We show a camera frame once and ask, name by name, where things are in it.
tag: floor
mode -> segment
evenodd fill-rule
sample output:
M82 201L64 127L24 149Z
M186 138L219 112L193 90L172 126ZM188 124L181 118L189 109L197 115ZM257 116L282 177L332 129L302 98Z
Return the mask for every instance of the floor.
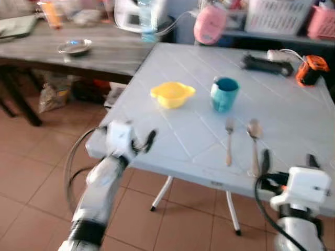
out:
M38 97L28 98L37 109ZM41 114L44 125L30 126L21 116L0 111L0 250L58 250L71 226L63 193L62 169L77 137L98 125L105 115L97 105L72 102ZM74 167L96 162L84 146ZM75 182L80 196L85 176ZM103 250L116 251L274 251L274 230L255 201L233 195L242 236L235 235L225 193L173 181L171 189L150 212L166 176L134 168L125 171L117 193ZM335 250L335 220L324 218L325 244Z

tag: metal spoon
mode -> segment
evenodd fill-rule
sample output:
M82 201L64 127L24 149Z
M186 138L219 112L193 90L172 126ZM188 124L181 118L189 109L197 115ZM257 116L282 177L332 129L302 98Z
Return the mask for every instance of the metal spoon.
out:
M226 121L226 131L228 133L228 146L227 146L227 158L226 164L227 166L231 165L232 157L231 157L231 134L234 131L234 120L232 118L228 118Z
M249 136L253 139L253 163L252 169L249 171L249 174L258 177L260 170L257 153L257 139L259 139L262 135L262 128L257 119L252 119L249 121L247 132Z

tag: pink basket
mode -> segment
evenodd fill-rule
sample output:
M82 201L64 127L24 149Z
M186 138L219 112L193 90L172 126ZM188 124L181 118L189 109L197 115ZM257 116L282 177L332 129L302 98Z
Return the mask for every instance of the pink basket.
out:
M313 6L314 13L308 27L310 38L335 38L335 10Z

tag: silver fork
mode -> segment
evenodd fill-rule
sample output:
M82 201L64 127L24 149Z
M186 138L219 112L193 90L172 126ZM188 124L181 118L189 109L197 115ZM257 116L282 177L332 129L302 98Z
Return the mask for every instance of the silver fork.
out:
M227 121L226 121L226 131L228 133L226 164L227 164L227 166L230 166L231 162L232 162L232 157L231 157L231 134L234 131L234 120L232 118L228 118Z

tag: yellow bowl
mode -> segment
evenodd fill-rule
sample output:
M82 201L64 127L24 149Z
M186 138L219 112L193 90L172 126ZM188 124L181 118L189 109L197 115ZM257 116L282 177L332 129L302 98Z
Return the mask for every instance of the yellow bowl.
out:
M165 108L180 107L194 94L193 87L179 82L165 82L151 89L151 97L157 98Z

